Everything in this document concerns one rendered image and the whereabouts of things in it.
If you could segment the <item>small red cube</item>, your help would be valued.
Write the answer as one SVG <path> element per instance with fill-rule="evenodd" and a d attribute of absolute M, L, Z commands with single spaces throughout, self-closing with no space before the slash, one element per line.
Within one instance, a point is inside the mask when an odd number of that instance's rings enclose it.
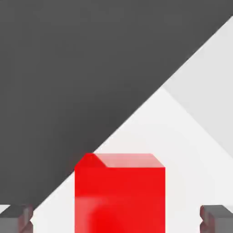
<path fill-rule="evenodd" d="M 152 154 L 85 154 L 75 166 L 75 233 L 165 233 L 165 174 Z"/>

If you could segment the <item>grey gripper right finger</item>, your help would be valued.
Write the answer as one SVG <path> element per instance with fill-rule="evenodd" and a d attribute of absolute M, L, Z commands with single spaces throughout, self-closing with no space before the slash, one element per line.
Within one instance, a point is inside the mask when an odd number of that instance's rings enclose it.
<path fill-rule="evenodd" d="M 233 212 L 224 205 L 202 205 L 200 217 L 200 233 L 233 233 Z"/>

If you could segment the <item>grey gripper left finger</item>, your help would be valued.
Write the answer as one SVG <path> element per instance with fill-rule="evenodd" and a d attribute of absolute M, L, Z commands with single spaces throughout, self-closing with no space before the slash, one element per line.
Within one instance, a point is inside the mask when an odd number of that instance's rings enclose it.
<path fill-rule="evenodd" d="M 33 207 L 10 205 L 0 213 L 0 233 L 33 233 Z"/>

